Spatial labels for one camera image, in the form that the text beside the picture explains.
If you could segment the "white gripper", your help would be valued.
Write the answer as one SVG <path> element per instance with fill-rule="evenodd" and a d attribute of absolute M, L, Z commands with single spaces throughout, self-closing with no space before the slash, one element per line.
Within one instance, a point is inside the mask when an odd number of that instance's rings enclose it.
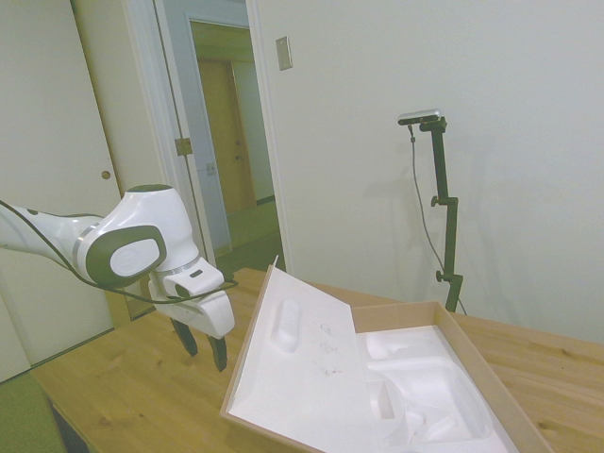
<path fill-rule="evenodd" d="M 175 333 L 191 357 L 197 355 L 198 348 L 190 327 L 208 334 L 214 365 L 220 373 L 226 370 L 227 342 L 223 337 L 235 327 L 235 319 L 225 291 L 191 301 L 155 303 L 154 306 L 162 314 L 172 318 Z"/>

